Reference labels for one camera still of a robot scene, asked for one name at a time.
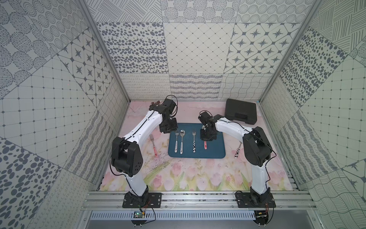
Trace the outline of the white handled spoon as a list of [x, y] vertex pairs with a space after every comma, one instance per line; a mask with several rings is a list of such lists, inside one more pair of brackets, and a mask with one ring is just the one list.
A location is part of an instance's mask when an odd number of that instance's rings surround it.
[[182, 155], [184, 149], [184, 136], [185, 136], [184, 130], [180, 130], [180, 136], [181, 136], [180, 154]]

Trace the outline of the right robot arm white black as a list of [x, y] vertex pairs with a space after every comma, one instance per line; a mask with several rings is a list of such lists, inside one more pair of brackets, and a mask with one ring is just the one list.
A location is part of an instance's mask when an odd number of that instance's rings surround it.
[[261, 127], [248, 128], [230, 121], [222, 115], [213, 116], [210, 112], [201, 111], [198, 116], [203, 125], [200, 138], [204, 141], [213, 141], [219, 132], [228, 134], [243, 144], [244, 155], [252, 168], [252, 185], [249, 201], [253, 206], [259, 206], [266, 200], [272, 200], [270, 180], [267, 169], [268, 162], [274, 152], [269, 140]]

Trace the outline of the pink handled fork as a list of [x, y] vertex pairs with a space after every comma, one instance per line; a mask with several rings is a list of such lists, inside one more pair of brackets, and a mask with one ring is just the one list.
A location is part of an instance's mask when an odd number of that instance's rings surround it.
[[150, 135], [149, 135], [149, 137], [150, 137], [150, 141], [151, 141], [151, 143], [152, 143], [152, 145], [153, 145], [154, 155], [155, 155], [155, 157], [158, 157], [157, 149], [156, 149], [156, 146], [155, 146], [155, 143], [154, 143], [154, 137], [153, 137], [153, 134], [150, 134]]

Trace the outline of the cow pattern handled fork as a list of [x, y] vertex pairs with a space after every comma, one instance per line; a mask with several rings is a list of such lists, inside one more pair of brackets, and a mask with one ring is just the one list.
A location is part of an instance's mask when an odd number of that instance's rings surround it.
[[196, 130], [195, 129], [192, 130], [192, 135], [193, 135], [193, 153], [195, 153], [196, 152], [196, 143], [195, 143]]

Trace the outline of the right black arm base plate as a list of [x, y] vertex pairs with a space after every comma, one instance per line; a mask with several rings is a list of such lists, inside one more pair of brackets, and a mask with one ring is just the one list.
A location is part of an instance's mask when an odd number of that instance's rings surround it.
[[276, 203], [273, 198], [272, 193], [266, 192], [264, 194], [258, 195], [257, 193], [247, 193], [237, 191], [235, 193], [235, 199], [238, 208], [275, 208]]

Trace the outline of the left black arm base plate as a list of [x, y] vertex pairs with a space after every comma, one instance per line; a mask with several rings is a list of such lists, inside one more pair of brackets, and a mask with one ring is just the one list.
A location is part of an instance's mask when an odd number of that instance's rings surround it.
[[148, 206], [149, 208], [160, 208], [162, 201], [162, 193], [146, 192], [141, 197], [128, 192], [124, 196], [123, 208], [142, 208]]

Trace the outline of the white handled fork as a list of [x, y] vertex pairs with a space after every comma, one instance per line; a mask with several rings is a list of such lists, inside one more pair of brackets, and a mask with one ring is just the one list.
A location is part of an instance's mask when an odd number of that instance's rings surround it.
[[175, 153], [177, 153], [177, 152], [178, 152], [178, 136], [179, 136], [179, 133], [178, 133], [178, 131], [176, 130], [176, 132], [175, 132], [175, 137], [176, 137], [176, 139], [175, 139], [175, 147], [174, 147], [174, 152], [175, 152]]

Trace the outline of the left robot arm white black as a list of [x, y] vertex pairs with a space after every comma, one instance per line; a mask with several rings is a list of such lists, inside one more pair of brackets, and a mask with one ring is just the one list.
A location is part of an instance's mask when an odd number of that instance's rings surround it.
[[149, 198], [148, 186], [139, 174], [144, 163], [141, 149], [157, 127], [164, 134], [177, 130], [177, 112], [176, 99], [165, 98], [161, 104], [153, 103], [144, 119], [132, 131], [112, 141], [110, 169], [115, 168], [116, 172], [113, 172], [113, 175], [125, 177], [130, 187], [128, 199], [141, 207], [147, 204]]

